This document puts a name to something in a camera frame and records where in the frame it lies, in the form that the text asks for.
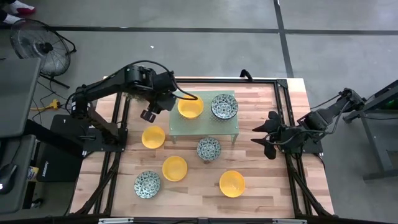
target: wooden table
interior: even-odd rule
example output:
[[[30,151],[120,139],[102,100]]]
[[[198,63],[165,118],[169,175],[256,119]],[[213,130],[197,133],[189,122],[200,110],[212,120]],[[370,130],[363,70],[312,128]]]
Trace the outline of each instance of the wooden table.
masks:
[[[295,119],[310,111],[304,81],[288,79],[290,98]],[[128,125],[129,137],[122,154],[118,181],[114,193],[112,216],[129,217],[229,217],[229,218],[292,218],[294,217],[289,180],[283,154],[269,160],[264,148],[250,141],[262,138],[264,133],[254,133],[252,128],[267,119],[268,112],[276,110],[274,88],[269,84],[211,84],[181,83],[186,91],[234,90],[239,103],[239,136],[231,145],[230,136],[215,136],[222,145],[217,160],[202,161],[196,152],[199,136],[181,137],[176,144],[166,137],[165,144],[154,150],[141,143],[143,130],[151,125],[169,132],[169,112],[163,111],[154,124],[139,117],[147,107],[146,102],[131,102]],[[282,104],[285,105],[281,92]],[[111,121],[116,95],[98,100],[97,112]],[[182,156],[188,164],[187,176],[180,182],[170,182],[162,175],[162,164],[169,156]],[[98,185],[104,153],[96,152],[86,158],[81,167],[71,212],[77,211],[88,200]],[[319,158],[303,155],[307,184],[325,209],[333,213],[325,171]],[[246,190],[238,198],[225,197],[218,186],[223,172],[240,172],[246,181]],[[141,199],[134,192],[134,181],[141,172],[153,170],[162,179],[159,193],[151,199]],[[300,208],[304,210],[301,190],[298,190]]]

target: yellow bowl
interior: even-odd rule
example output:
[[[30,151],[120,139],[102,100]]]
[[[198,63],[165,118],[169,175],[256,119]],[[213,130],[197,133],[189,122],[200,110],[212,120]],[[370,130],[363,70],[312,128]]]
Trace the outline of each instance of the yellow bowl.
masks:
[[[182,180],[187,174],[188,166],[185,159],[179,156],[170,156],[162,166],[164,177],[169,181]]]
[[[184,98],[192,98],[191,96],[184,95]],[[203,100],[197,96],[197,100],[179,100],[178,112],[186,118],[195,119],[203,112]]]
[[[220,177],[220,189],[227,197],[238,197],[244,192],[244,178],[235,170],[229,170]]]
[[[142,143],[149,149],[156,149],[160,147],[163,145],[165,139],[166,134],[159,126],[148,127],[141,136]]]

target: gray floor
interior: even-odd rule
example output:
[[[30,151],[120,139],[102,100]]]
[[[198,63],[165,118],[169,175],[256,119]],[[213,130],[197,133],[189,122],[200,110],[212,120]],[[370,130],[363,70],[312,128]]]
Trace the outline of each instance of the gray floor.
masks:
[[[271,0],[36,0],[34,19],[51,25],[120,27],[277,28]],[[280,0],[287,29],[398,29],[398,2],[393,0]],[[140,59],[156,60],[177,76],[236,77],[245,68],[255,77],[286,77],[277,34],[211,34],[155,32],[62,32],[78,52],[59,79],[72,86],[54,89],[68,96]],[[397,79],[398,36],[288,35],[295,77],[304,78],[311,105],[344,87],[368,97]],[[7,31],[0,31],[0,58],[15,58]],[[38,101],[47,91],[38,87]],[[49,103],[52,97],[45,100]],[[54,112],[43,114],[49,127]],[[398,223],[398,180],[363,182],[377,170],[360,121],[340,122],[323,141],[326,176],[335,213],[345,218]],[[60,186],[44,186],[55,195]],[[48,215],[67,209],[65,196],[48,196]]]

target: bowl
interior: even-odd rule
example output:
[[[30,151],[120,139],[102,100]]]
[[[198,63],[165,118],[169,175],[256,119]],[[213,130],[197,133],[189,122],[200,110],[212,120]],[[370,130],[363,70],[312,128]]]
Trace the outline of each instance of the bowl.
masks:
[[[211,112],[220,119],[231,119],[238,113],[238,102],[233,95],[220,94],[211,101]]]
[[[160,177],[153,171],[144,171],[134,182],[134,191],[140,198],[151,198],[160,189]]]
[[[145,147],[149,149],[156,149],[163,145],[166,139],[166,134],[159,126],[151,126],[145,129],[142,133],[141,141]]]
[[[184,98],[192,98],[192,96],[184,95]],[[178,100],[178,112],[188,119],[195,119],[203,112],[203,100],[199,97],[197,100]]]
[[[163,176],[173,182],[182,180],[187,174],[187,170],[187,162],[180,156],[170,156],[162,166]]]
[[[213,161],[221,154],[221,144],[215,138],[203,138],[198,142],[197,153],[204,161]]]
[[[220,189],[227,197],[238,197],[243,194],[245,188],[242,174],[235,170],[229,170],[220,177]]]

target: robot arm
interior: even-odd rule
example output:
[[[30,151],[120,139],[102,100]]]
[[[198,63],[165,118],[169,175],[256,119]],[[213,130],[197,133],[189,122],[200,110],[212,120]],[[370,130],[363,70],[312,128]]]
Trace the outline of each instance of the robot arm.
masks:
[[[264,154],[269,159],[276,157],[274,146],[280,147],[287,153],[322,152],[319,140],[327,134],[335,132],[337,122],[332,132],[326,131],[333,123],[334,118],[338,117],[338,120],[342,113],[360,110],[364,105],[364,99],[349,88],[339,92],[338,96],[336,103],[325,109],[309,112],[297,120],[298,125],[296,126],[289,127],[282,124],[280,116],[275,111],[271,111],[268,115],[269,119],[262,126],[253,129],[255,132],[266,132],[268,135],[263,139],[252,139],[251,141],[263,145]]]
[[[178,89],[178,86],[173,71],[170,72],[164,67],[166,72],[156,74],[151,68],[134,65],[139,62],[123,67],[104,80],[82,85],[70,96],[72,97],[71,116],[85,120],[99,130],[102,134],[102,142],[105,144],[119,142],[119,129],[116,124],[108,123],[95,111],[91,105],[93,100],[117,92],[126,92],[134,97],[142,98],[149,102],[149,106],[141,113],[141,118],[151,123],[155,120],[155,114],[159,114],[162,110],[170,111],[174,107],[176,96],[173,92]]]

